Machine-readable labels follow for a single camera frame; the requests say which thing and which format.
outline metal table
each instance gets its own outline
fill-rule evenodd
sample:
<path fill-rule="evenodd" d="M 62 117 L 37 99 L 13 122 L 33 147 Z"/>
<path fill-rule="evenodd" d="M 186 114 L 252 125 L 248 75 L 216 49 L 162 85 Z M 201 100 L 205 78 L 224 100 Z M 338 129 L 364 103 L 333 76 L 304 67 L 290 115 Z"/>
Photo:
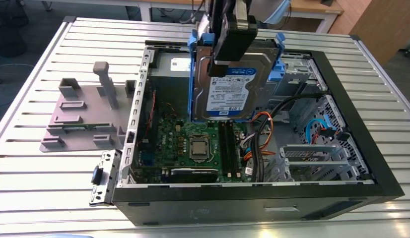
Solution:
<path fill-rule="evenodd" d="M 107 237 L 410 237 L 410 104 L 360 41 L 285 32 L 285 47 L 324 51 L 405 196 L 329 221 L 134 228 L 113 207 L 87 206 L 101 151 L 41 153 L 62 77 L 97 85 L 94 61 L 115 84 L 135 79 L 145 40 L 185 42 L 190 26 L 77 18 L 63 22 L 0 123 L 0 236 L 86 233 Z M 276 31 L 258 31 L 273 37 Z"/>

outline motherboard chip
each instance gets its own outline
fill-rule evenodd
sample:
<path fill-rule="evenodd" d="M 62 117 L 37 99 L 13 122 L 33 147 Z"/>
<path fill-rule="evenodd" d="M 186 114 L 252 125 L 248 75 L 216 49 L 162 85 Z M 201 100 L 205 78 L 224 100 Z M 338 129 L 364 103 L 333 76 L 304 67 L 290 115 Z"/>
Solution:
<path fill-rule="evenodd" d="M 190 144 L 192 155 L 205 155 L 206 154 L 206 143 L 204 141 L 194 141 Z"/>

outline wd blue label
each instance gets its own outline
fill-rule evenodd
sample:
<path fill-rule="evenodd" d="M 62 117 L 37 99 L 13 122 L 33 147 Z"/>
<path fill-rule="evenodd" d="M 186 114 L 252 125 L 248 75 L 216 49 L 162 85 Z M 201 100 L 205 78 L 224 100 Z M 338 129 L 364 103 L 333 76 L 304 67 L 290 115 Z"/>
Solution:
<path fill-rule="evenodd" d="M 248 97 L 245 85 L 254 79 L 254 68 L 228 68 L 224 77 L 212 77 L 206 112 L 212 116 L 232 116 L 241 112 Z"/>

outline metal bracket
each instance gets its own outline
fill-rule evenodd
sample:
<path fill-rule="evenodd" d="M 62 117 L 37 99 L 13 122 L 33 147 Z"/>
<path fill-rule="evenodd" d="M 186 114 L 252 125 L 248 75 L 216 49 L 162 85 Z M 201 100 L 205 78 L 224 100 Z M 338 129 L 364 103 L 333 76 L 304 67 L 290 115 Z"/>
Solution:
<path fill-rule="evenodd" d="M 117 170 L 121 158 L 119 150 L 103 151 L 99 163 L 95 166 L 90 182 L 93 184 L 90 192 L 89 206 L 113 206 L 111 197 L 117 182 Z"/>
<path fill-rule="evenodd" d="M 244 0 L 236 0 L 236 19 L 237 19 L 237 29 L 246 30 L 248 29 L 248 21 L 246 21 L 246 5 Z"/>

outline wire bundle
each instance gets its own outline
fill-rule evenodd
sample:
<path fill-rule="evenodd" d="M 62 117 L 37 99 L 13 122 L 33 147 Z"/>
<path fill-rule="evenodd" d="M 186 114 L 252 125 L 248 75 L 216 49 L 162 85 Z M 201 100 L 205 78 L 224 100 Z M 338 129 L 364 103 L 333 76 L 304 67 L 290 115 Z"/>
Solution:
<path fill-rule="evenodd" d="M 270 151 L 262 151 L 262 149 L 268 146 L 268 143 L 270 141 L 270 137 L 272 137 L 272 133 L 273 133 L 273 120 L 272 120 L 272 117 L 270 117 L 270 114 L 268 112 L 260 112 L 257 113 L 253 118 L 250 119 L 249 122 L 253 122 L 261 115 L 266 115 L 266 118 L 269 120 L 269 125 L 270 125 L 270 131 L 269 131 L 269 134 L 268 134 L 268 137 L 264 141 L 264 144 L 260 145 L 260 151 L 261 151 L 261 154 L 262 155 L 274 155 L 274 152 L 270 152 Z M 248 159 L 250 158 L 250 151 L 248 151 L 248 153 L 244 155 L 244 160 L 246 161 Z"/>
<path fill-rule="evenodd" d="M 264 129 L 264 125 L 266 123 L 266 119 L 270 119 L 269 121 L 272 122 L 272 118 L 274 115 L 288 106 L 288 104 L 301 98 L 320 98 L 322 95 L 325 95 L 326 92 L 320 92 L 314 94 L 300 94 L 297 96 L 293 96 L 288 99 L 285 99 L 282 102 L 280 102 L 276 107 L 272 109 L 270 113 L 268 114 L 256 114 L 258 117 L 264 117 L 264 120 L 260 123 L 258 129 L 253 134 L 253 137 L 249 142 L 249 147 L 250 147 L 250 156 L 252 156 L 252 176 L 250 179 L 254 182 L 262 182 L 262 158 L 261 158 L 261 151 L 260 151 L 260 146 L 258 146 L 258 135 L 260 132 Z"/>

